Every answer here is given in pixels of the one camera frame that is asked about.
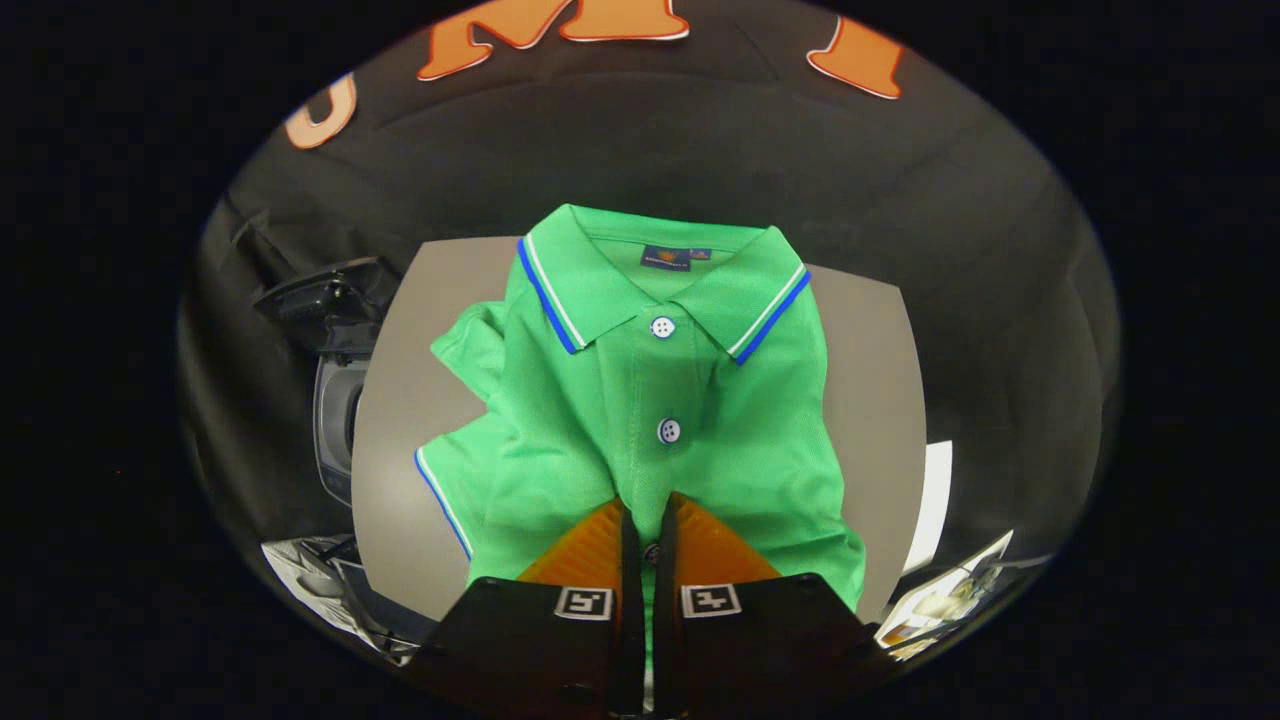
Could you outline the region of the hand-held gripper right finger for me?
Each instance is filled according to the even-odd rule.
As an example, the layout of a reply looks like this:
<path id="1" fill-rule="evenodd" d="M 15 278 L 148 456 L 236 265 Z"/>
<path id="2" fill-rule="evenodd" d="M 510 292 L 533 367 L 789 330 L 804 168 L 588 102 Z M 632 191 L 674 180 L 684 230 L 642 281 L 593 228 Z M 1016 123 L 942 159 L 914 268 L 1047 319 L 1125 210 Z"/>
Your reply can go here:
<path id="1" fill-rule="evenodd" d="M 659 717 L 808 717 L 896 676 L 822 575 L 785 575 L 684 495 L 666 505 L 655 569 Z"/>

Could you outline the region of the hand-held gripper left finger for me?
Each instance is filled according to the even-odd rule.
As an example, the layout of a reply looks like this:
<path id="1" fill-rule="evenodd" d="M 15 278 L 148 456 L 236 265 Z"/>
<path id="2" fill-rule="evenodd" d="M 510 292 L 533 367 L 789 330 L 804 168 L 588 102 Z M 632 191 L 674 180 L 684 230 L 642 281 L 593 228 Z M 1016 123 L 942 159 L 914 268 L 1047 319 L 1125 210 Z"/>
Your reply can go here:
<path id="1" fill-rule="evenodd" d="M 476 579 L 404 675 L 481 717 L 641 717 L 645 657 L 637 532 L 614 498 L 516 579 Z"/>

